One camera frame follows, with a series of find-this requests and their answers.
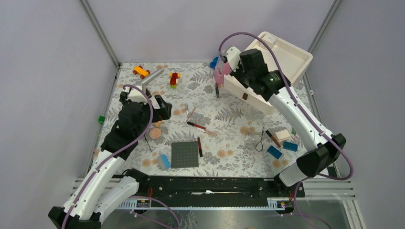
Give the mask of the thin pink stick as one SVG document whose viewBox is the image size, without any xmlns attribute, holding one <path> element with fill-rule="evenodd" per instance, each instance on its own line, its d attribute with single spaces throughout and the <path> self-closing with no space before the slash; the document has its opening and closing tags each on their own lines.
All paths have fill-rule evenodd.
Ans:
<svg viewBox="0 0 405 229">
<path fill-rule="evenodd" d="M 196 108 L 193 108 L 193 110 L 188 114 L 187 119 L 186 119 L 186 122 L 188 122 L 189 119 L 192 117 L 192 115 L 193 115 L 195 109 L 196 109 Z"/>
</svg>

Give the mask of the red black lip gloss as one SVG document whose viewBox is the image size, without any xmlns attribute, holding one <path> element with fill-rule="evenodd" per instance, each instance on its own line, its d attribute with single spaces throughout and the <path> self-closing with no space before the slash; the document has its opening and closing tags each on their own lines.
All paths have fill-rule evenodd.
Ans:
<svg viewBox="0 0 405 229">
<path fill-rule="evenodd" d="M 206 127 L 204 127 L 204 126 L 201 126 L 201 125 L 198 125 L 198 124 L 195 124 L 195 123 L 192 123 L 192 122 L 187 122 L 187 124 L 188 125 L 191 125 L 191 126 L 194 126 L 194 127 L 196 127 L 196 128 L 199 128 L 199 129 L 203 129 L 203 130 L 206 130 Z"/>
</svg>

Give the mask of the cream three-drawer organizer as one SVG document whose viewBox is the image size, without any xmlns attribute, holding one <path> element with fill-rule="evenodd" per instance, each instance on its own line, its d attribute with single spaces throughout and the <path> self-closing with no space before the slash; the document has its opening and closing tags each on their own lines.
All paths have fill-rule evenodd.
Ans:
<svg viewBox="0 0 405 229">
<path fill-rule="evenodd" d="M 292 86 L 296 86 L 312 61 L 312 54 L 267 31 L 260 33 L 258 37 L 271 48 L 285 77 L 291 82 Z M 260 41 L 254 40 L 251 42 L 245 48 L 245 50 L 249 49 L 258 49 L 262 52 L 264 62 L 267 64 L 269 71 L 278 69 L 271 53 Z M 275 107 L 265 101 L 263 97 L 256 95 L 253 90 L 244 88 L 240 82 L 229 74 L 228 69 L 236 69 L 236 60 L 239 58 L 240 52 L 236 47 L 231 47 L 226 52 L 226 54 L 231 56 L 231 60 L 229 61 L 230 66 L 224 67 L 222 70 L 224 88 L 239 99 L 243 99 L 243 95 L 247 94 L 247 99 L 245 100 L 247 104 L 266 115 L 273 114 L 276 111 Z"/>
</svg>

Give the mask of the white cosmetic box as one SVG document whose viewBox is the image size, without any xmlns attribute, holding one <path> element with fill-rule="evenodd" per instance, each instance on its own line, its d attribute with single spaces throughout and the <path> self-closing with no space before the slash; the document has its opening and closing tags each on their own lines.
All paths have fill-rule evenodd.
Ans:
<svg viewBox="0 0 405 229">
<path fill-rule="evenodd" d="M 275 136 L 275 139 L 279 142 L 283 142 L 283 141 L 289 140 L 291 138 L 291 134 L 287 129 L 275 132 L 274 136 Z"/>
</svg>

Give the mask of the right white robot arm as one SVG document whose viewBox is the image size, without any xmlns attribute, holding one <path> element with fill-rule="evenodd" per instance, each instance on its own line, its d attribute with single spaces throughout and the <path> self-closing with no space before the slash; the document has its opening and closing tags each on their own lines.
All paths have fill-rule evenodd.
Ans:
<svg viewBox="0 0 405 229">
<path fill-rule="evenodd" d="M 268 114 L 277 109 L 296 130 L 307 152 L 275 176 L 275 193 L 285 197 L 293 185 L 320 174 L 342 154 L 346 138 L 334 134 L 304 106 L 290 80 L 283 73 L 273 51 L 276 68 L 270 70 L 259 48 L 240 51 L 229 48 L 221 60 L 229 66 L 223 71 L 224 88 L 255 109 Z"/>
</svg>

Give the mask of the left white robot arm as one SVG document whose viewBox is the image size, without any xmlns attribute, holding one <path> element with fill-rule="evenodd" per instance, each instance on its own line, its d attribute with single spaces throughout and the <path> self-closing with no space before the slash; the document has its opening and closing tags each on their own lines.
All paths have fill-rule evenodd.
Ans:
<svg viewBox="0 0 405 229">
<path fill-rule="evenodd" d="M 111 177 L 127 160 L 152 123 L 171 118 L 172 104 L 161 95 L 154 97 L 158 108 L 137 86 L 126 84 L 120 95 L 121 111 L 83 182 L 61 207 L 48 213 L 58 229 L 99 229 L 106 218 L 132 194 L 143 196 L 147 181 L 124 177 L 103 193 Z"/>
</svg>

